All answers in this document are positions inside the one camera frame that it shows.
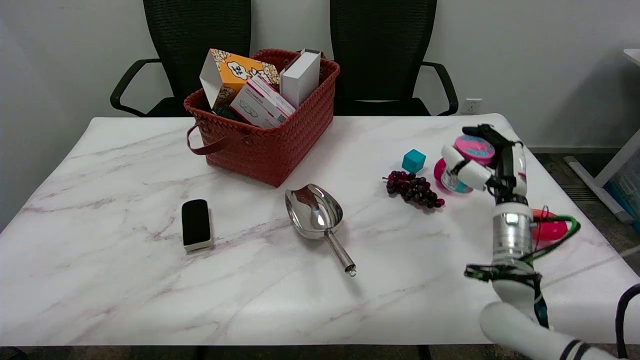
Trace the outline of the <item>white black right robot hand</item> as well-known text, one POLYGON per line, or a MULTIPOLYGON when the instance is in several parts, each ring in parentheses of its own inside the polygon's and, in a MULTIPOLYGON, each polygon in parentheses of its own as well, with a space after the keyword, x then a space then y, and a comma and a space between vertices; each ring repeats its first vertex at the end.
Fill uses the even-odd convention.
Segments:
POLYGON ((464 126, 462 135, 441 149, 441 184, 451 192, 488 191, 496 204, 528 204, 524 144, 492 125, 464 126))

